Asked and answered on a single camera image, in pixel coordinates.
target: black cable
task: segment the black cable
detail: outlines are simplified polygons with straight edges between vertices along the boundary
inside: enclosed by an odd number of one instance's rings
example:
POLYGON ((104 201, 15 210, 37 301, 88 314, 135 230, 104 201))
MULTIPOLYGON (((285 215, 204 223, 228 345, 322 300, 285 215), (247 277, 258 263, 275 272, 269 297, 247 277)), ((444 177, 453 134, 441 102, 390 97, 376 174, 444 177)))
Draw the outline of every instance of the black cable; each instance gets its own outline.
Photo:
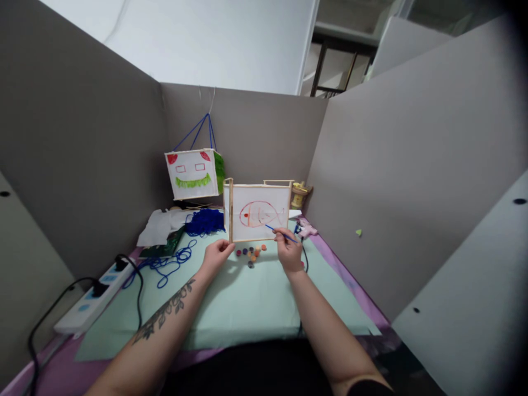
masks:
POLYGON ((34 326, 34 328, 31 330, 31 333, 29 334, 29 338, 27 339, 27 348, 29 349, 29 354, 31 355, 31 359, 33 360, 33 379, 31 380, 31 396, 35 396, 37 393, 37 381, 39 380, 39 360, 37 359, 37 352, 35 351, 35 347, 33 346, 33 338, 35 337, 35 333, 39 326, 42 324, 44 319, 50 314, 50 312, 55 308, 55 306, 59 303, 61 298, 72 288, 76 283, 79 283, 81 281, 91 280, 92 284, 96 284, 99 281, 92 277, 85 277, 77 279, 75 282, 73 282, 70 286, 68 286, 59 296, 57 300, 52 304, 51 307, 46 311, 46 313, 40 318, 38 323, 34 326))
MULTIPOLYGON (((306 260, 306 273, 308 273, 308 255, 306 254, 306 249, 304 248, 304 237, 302 236, 301 237, 301 246, 302 246, 302 251, 304 252, 304 259, 306 260)), ((301 332, 303 331, 303 322, 301 321, 299 323, 299 331, 297 331, 297 338, 299 338, 301 336, 301 332)))
POLYGON ((139 269, 136 266, 136 264, 134 264, 134 262, 127 255, 118 254, 117 257, 115 258, 115 260, 117 261, 117 259, 125 259, 125 260, 127 260, 130 263, 130 265, 132 265, 134 267, 134 271, 136 272, 136 274, 139 276, 139 279, 141 280, 141 284, 139 285, 139 292, 137 294, 137 316, 139 318, 139 326, 137 327, 137 330, 139 330, 141 328, 141 326, 143 325, 143 320, 141 318, 141 307, 139 305, 139 299, 141 297, 141 291, 143 290, 143 275, 141 275, 141 272, 139 271, 139 269))

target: gray partition wall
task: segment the gray partition wall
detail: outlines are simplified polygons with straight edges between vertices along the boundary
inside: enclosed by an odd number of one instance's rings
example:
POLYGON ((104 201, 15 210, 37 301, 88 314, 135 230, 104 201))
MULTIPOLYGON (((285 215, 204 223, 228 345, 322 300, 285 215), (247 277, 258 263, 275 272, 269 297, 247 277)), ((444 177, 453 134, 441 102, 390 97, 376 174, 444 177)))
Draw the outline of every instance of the gray partition wall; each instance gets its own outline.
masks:
POLYGON ((329 101, 306 215, 390 320, 528 167, 525 79, 505 24, 329 101))
POLYGON ((36 0, 0 2, 0 48, 0 168, 73 275, 98 276, 171 204, 160 85, 36 0))
MULTIPOLYGON (((161 85, 174 148, 209 111, 214 89, 161 85)), ((227 175, 239 184, 262 183, 264 179, 306 180, 327 104, 311 97, 216 89, 211 119, 227 175)), ((188 150, 196 132, 178 150, 188 150)), ((194 148, 209 145, 204 124, 194 148)), ((222 197, 215 201, 222 202, 222 197)))

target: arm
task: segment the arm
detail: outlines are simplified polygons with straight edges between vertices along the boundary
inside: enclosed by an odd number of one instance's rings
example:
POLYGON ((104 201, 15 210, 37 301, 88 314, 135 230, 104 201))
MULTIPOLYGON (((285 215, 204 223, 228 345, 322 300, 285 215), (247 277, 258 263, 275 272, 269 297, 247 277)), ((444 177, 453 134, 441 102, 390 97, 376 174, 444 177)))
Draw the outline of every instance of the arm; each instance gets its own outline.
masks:
POLYGON ((152 392, 187 336, 207 287, 234 249, 225 239, 209 245, 198 272, 145 322, 86 396, 152 392))
POLYGON ((302 326, 334 395, 346 395, 353 384, 364 379, 388 387, 361 344, 304 272, 302 245, 291 242, 282 234, 296 239, 295 235, 286 228, 277 228, 274 232, 279 259, 290 281, 302 326))

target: white cloth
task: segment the white cloth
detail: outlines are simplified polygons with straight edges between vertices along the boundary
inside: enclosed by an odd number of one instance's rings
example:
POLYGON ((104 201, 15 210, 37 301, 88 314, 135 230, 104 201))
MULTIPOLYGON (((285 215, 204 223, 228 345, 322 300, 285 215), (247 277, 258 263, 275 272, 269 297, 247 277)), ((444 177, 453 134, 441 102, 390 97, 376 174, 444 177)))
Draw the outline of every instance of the white cloth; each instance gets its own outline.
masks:
POLYGON ((148 219, 147 226, 137 239, 137 246, 166 245, 167 237, 171 232, 179 230, 187 216, 189 221, 194 211, 172 210, 162 212, 161 209, 153 211, 148 219))

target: hand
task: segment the hand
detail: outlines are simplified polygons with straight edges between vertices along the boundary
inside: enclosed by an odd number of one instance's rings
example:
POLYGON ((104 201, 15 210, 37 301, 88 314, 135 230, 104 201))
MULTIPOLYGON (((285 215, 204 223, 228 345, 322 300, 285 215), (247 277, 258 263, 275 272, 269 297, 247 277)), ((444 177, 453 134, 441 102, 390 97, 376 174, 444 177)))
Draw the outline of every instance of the hand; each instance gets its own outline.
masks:
POLYGON ((284 235, 297 240, 293 232, 287 228, 276 228, 273 230, 275 234, 275 241, 277 241, 277 250, 279 252, 279 260, 286 275, 291 275, 297 271, 304 271, 301 264, 301 252, 303 246, 300 242, 293 243, 284 235))
POLYGON ((235 250, 235 244, 230 244, 225 239, 219 239, 205 248, 205 256, 201 270, 215 276, 224 265, 227 258, 235 250))

